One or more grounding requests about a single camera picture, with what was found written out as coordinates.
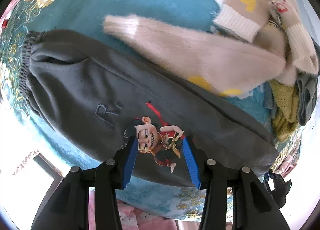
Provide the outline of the dark grey sweatpants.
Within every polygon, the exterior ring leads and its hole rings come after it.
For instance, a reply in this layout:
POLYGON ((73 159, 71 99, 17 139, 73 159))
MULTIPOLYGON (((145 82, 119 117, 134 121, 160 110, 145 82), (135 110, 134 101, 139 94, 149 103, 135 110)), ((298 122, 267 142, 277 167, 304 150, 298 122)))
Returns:
POLYGON ((19 88, 29 108, 99 161, 135 135, 138 178, 190 186, 185 136, 222 165, 248 166, 257 176, 278 156, 272 135, 238 107, 75 31, 31 31, 21 58, 19 88))

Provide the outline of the mustard yellow knit sweater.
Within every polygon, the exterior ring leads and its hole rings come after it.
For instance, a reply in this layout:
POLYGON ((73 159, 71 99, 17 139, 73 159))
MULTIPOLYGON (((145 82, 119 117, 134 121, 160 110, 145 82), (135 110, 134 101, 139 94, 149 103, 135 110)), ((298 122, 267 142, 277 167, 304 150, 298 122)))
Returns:
POLYGON ((272 127, 279 142, 285 142, 298 126, 299 95, 297 86, 288 86, 277 80, 269 81, 277 105, 272 127))

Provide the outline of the grey green small garment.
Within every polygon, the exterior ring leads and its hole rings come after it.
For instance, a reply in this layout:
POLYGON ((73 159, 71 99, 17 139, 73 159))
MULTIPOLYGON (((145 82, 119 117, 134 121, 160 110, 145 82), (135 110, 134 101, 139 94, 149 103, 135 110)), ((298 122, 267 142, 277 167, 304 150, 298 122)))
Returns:
POLYGON ((300 73, 297 78, 297 86, 299 94, 298 123, 305 126, 316 106, 318 77, 314 74, 300 73))

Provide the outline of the beige fuzzy sweater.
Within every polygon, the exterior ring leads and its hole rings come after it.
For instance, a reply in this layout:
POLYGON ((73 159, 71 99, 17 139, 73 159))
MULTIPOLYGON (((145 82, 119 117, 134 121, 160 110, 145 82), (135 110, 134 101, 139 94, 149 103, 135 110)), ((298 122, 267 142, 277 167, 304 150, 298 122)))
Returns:
POLYGON ((216 2, 214 33, 137 15, 108 15, 103 28, 152 63, 222 96, 272 79, 292 86, 298 72, 318 73, 315 46, 294 0, 216 2))

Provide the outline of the pink folded garment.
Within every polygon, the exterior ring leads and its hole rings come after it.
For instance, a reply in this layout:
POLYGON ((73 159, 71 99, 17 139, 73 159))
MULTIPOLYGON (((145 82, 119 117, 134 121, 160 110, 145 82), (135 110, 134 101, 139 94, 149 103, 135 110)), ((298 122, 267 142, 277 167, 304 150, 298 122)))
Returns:
POLYGON ((0 31, 0 33, 2 33, 3 29, 6 29, 8 21, 12 15, 12 12, 19 2, 20 2, 20 0, 11 0, 9 5, 5 9, 3 15, 1 16, 1 31, 0 31))

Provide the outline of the teal floral bed blanket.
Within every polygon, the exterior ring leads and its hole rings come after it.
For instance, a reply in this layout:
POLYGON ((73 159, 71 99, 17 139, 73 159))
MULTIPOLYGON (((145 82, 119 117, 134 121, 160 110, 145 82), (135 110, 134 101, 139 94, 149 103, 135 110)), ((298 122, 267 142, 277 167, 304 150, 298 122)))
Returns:
MULTIPOLYGON (((26 33, 32 28, 39 28, 46 23, 45 13, 54 10, 65 10, 66 3, 71 0, 12 0, 12 9, 5 19, 8 26, 1 30, 1 105, 11 110, 11 114, 21 124, 33 122, 37 131, 46 137, 53 151, 64 159, 71 159, 71 153, 64 153, 60 148, 57 135, 39 119, 30 116, 26 101, 18 90, 18 68, 20 57, 18 55, 26 33)), ((114 15, 129 21, 137 21, 140 31, 151 33, 157 28, 168 31, 173 27, 182 27, 195 30, 199 33, 208 31, 218 36, 225 36, 230 40, 253 44, 274 55, 286 60, 287 65, 280 77, 263 81, 258 87, 248 91, 231 88, 221 93, 231 104, 242 109, 271 132, 276 129, 273 125, 275 119, 283 119, 286 109, 297 103, 294 94, 286 94, 286 100, 281 107, 277 107, 273 99, 271 87, 289 89, 296 78, 296 70, 292 68, 290 44, 287 34, 277 24, 273 17, 255 32, 240 30, 239 18, 232 18, 232 24, 225 27, 215 21, 217 17, 224 16, 224 5, 221 0, 188 0, 193 1, 193 10, 185 11, 174 7, 177 0, 89 0, 97 3, 101 9, 95 14, 91 27, 94 34, 102 38, 102 33, 108 27, 108 17, 114 15)))

